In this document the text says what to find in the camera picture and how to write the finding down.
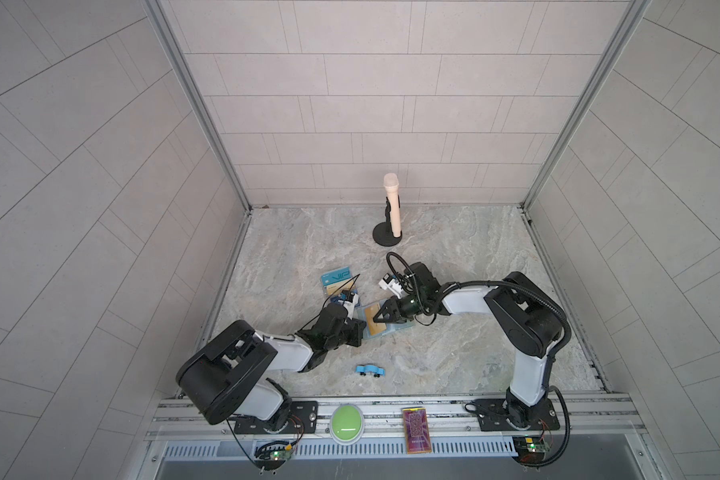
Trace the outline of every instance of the blue toy car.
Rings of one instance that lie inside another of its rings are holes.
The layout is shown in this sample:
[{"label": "blue toy car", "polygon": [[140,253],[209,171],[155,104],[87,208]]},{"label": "blue toy car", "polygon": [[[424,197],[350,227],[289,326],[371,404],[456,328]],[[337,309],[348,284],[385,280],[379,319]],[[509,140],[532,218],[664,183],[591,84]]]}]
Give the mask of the blue toy car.
[{"label": "blue toy car", "polygon": [[355,368],[355,371],[362,376],[365,376],[369,373],[376,378],[384,376],[384,369],[377,367],[376,365],[358,365],[357,368]]}]

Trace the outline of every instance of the marble floor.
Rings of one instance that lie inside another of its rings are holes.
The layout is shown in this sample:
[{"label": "marble floor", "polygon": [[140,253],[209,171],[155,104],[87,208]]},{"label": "marble floor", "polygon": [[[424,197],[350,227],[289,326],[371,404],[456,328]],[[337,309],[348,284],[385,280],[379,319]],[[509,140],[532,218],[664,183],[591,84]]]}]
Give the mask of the marble floor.
[{"label": "marble floor", "polygon": [[[403,240],[391,249],[371,231],[383,207],[257,209],[242,245],[215,333],[244,319],[260,331],[289,334],[313,318],[324,300],[320,275],[349,265],[361,274],[364,304],[388,296],[378,287],[387,251],[424,262],[440,283],[500,280],[518,270],[557,299],[515,206],[404,206]],[[356,365],[386,369],[359,376]],[[432,326],[341,346],[308,373],[272,372],[292,396],[415,395],[502,392],[509,386],[514,348],[492,316],[440,316]],[[557,355],[551,383],[561,390],[597,389],[574,337]]]}]

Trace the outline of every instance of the round black base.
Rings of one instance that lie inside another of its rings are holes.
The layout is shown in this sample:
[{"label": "round black base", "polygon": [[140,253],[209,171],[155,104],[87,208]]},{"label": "round black base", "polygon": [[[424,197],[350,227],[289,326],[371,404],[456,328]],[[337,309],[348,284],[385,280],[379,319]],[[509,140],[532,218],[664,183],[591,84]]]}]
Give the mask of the round black base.
[{"label": "round black base", "polygon": [[373,227],[373,239],[379,245],[382,246],[393,246],[400,243],[403,235],[394,236],[392,235],[392,229],[389,228],[387,222],[381,222],[379,225]]}]

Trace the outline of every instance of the gray tiled wall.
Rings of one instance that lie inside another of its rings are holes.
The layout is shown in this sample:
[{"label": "gray tiled wall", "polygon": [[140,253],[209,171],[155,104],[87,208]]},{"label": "gray tiled wall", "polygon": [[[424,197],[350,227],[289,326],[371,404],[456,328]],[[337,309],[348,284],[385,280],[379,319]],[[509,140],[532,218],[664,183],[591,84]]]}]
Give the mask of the gray tiled wall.
[{"label": "gray tiled wall", "polygon": [[506,204],[627,2],[162,5],[255,205]]},{"label": "gray tiled wall", "polygon": [[530,208],[672,477],[720,480],[720,0],[654,0]]},{"label": "gray tiled wall", "polygon": [[0,479],[117,476],[242,215],[137,0],[0,0]]}]

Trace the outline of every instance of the mounting plate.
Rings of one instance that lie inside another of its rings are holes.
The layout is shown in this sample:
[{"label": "mounting plate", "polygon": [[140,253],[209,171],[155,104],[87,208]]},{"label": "mounting plate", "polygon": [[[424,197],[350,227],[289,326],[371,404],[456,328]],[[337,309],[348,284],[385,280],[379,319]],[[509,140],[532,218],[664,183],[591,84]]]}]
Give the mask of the mounting plate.
[{"label": "mounting plate", "polygon": [[[484,408],[496,414],[496,418],[490,418],[488,415],[478,415],[481,432],[506,432],[513,428],[505,418],[506,413],[503,407],[503,398],[476,398],[472,400],[472,403],[479,408]],[[560,421],[557,419],[557,412],[552,405],[552,401],[548,398],[543,398],[530,409],[530,430],[539,430],[542,420],[547,424],[549,430],[560,430]]]},{"label": "mounting plate", "polygon": [[[309,416],[315,414],[315,420],[310,420]],[[304,433],[315,433],[317,427],[317,402],[294,402],[291,404],[291,415],[298,417],[304,423]],[[268,435],[264,429],[264,422],[256,417],[239,417],[235,418],[234,431],[236,435]],[[296,427],[293,422],[286,422],[286,426],[277,434],[296,434]]]}]

